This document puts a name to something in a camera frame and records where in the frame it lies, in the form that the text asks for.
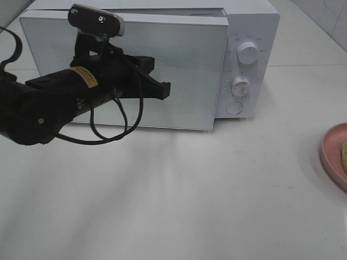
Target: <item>microwave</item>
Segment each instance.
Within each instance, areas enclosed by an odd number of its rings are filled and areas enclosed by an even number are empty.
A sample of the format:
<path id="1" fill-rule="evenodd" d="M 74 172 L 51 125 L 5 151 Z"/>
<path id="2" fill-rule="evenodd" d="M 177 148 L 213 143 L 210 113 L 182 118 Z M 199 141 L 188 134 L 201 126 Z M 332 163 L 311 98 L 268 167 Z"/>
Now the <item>microwave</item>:
<path id="1" fill-rule="evenodd" d="M 280 16 L 267 0 L 80 0 L 116 13 L 125 34 L 110 43 L 124 53 L 155 58 L 151 73 L 171 82 L 164 101 L 146 99 L 140 126 L 210 131 L 215 118 L 254 115 Z M 20 18 L 41 75 L 66 69 L 77 29 L 67 20 L 71 0 L 36 0 Z M 138 100 L 122 100 L 130 125 Z M 89 115 L 74 122 L 89 122 Z M 109 102 L 95 123 L 122 125 Z"/>

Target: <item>black cable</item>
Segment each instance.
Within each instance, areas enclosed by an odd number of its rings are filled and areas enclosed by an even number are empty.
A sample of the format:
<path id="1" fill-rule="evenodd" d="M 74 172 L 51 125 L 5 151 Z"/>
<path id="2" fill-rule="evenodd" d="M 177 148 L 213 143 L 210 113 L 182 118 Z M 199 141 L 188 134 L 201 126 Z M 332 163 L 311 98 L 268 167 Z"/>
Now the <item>black cable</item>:
<path id="1" fill-rule="evenodd" d="M 124 132 L 127 130 L 128 128 L 128 120 L 127 120 L 127 117 L 126 117 L 126 114 L 125 114 L 125 111 L 123 109 L 123 106 L 120 102 L 120 100 L 116 97 L 113 97 L 112 100 L 118 105 L 119 107 L 119 110 L 121 111 L 121 114 L 124 118 Z M 96 126 L 95 126 L 95 123 L 94 123 L 94 106 L 91 102 L 88 103 L 89 104 L 89 107 L 91 109 L 91 116 L 90 116 L 90 120 L 89 120 L 89 123 L 91 125 L 91 129 L 93 131 L 93 133 L 99 137 L 100 139 L 103 139 L 103 140 L 106 140 L 108 139 L 107 137 L 103 136 L 102 134 L 100 134 L 100 132 L 97 130 Z"/>
<path id="2" fill-rule="evenodd" d="M 9 57 L 7 60 L 4 60 L 0 63 L 0 73 L 5 71 L 5 66 L 8 63 L 14 62 L 16 60 L 18 60 L 18 58 L 20 57 L 20 55 L 22 54 L 22 50 L 23 50 L 23 44 L 22 44 L 22 40 L 20 39 L 20 37 L 18 35 L 16 35 L 13 31 L 10 31 L 9 29 L 6 29 L 2 26 L 0 26 L 0 29 L 7 31 L 9 34 L 11 34 L 15 41 L 16 41 L 16 49 L 13 52 L 12 56 Z"/>
<path id="3" fill-rule="evenodd" d="M 126 114 L 125 114 L 125 111 L 124 111 L 124 107 L 123 105 L 121 104 L 119 98 L 117 97 L 113 97 L 112 100 L 118 105 L 119 107 L 119 110 L 124 118 L 124 131 L 127 131 L 128 129 L 128 118 L 126 117 Z"/>
<path id="4" fill-rule="evenodd" d="M 108 138 L 106 140 L 98 140 L 98 141 L 86 141 L 86 140 L 80 140 L 77 138 L 72 138 L 63 134 L 59 134 L 59 133 L 54 133 L 54 137 L 57 137 L 59 139 L 65 140 L 65 141 L 69 141 L 69 142 L 73 142 L 75 144 L 80 144 L 80 145 L 103 145 L 103 144 L 108 144 L 109 142 L 113 142 L 113 141 L 117 141 L 122 139 L 123 137 L 125 137 L 126 135 L 132 133 L 137 126 L 140 124 L 141 118 L 142 118 L 142 114 L 143 114 L 143 103 L 144 103 L 144 97 L 143 97 L 143 91 L 142 91 L 142 82 L 141 79 L 139 77 L 138 71 L 135 69 L 134 71 L 135 77 L 138 81 L 138 86 L 139 86 L 139 114 L 137 116 L 136 122 L 134 123 L 134 125 L 127 129 L 126 131 L 124 131 L 121 134 L 118 134 L 114 137 Z"/>

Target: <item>plate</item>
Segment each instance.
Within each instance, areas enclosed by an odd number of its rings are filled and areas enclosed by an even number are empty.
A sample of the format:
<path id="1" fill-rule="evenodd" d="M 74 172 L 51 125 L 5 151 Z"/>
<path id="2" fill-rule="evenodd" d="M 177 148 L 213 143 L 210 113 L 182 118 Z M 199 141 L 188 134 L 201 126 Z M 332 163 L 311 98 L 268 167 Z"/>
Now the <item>plate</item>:
<path id="1" fill-rule="evenodd" d="M 347 122 L 330 128 L 324 135 L 320 157 L 327 174 L 347 191 L 347 173 L 342 164 L 342 144 L 347 141 Z"/>

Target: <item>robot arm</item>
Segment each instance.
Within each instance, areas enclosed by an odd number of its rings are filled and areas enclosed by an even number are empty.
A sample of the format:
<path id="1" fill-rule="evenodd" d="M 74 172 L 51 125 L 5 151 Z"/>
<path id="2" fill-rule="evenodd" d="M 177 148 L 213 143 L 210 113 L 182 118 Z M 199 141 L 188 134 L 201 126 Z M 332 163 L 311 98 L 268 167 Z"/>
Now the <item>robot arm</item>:
<path id="1" fill-rule="evenodd" d="M 16 76 L 5 72 L 4 67 L 17 60 L 21 53 L 18 36 L 15 54 L 0 66 L 0 133 L 18 144 L 47 144 L 55 137 L 84 145 L 119 140 L 138 126 L 143 98 L 164 100 L 170 94 L 170 83 L 159 83 L 149 76 L 154 69 L 153 57 L 128 56 L 109 43 L 111 37 L 124 34 L 121 17 L 74 4 L 68 20 L 79 28 L 75 56 L 69 69 L 25 84 L 16 82 Z M 127 129 L 126 123 L 124 133 L 109 139 L 98 135 L 102 138 L 98 141 L 83 141 L 59 134 L 60 129 L 76 116 L 93 112 L 95 107 L 111 100 L 116 101 L 122 110 L 118 101 L 128 98 L 140 99 L 140 111 L 134 126 Z M 91 126 L 95 132 L 92 117 Z"/>

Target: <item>microwave knob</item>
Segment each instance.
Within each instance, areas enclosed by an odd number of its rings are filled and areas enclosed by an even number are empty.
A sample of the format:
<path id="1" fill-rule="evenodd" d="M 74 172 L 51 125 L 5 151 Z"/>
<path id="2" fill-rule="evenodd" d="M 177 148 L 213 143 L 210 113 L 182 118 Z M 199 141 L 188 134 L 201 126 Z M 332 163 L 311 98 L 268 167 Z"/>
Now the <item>microwave knob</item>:
<path id="1" fill-rule="evenodd" d="M 258 60 L 259 48 L 251 41 L 242 43 L 237 48 L 237 58 L 244 65 L 250 65 Z"/>
<path id="2" fill-rule="evenodd" d="M 249 95 L 250 83 L 245 77 L 237 77 L 230 85 L 234 96 L 245 97 Z"/>

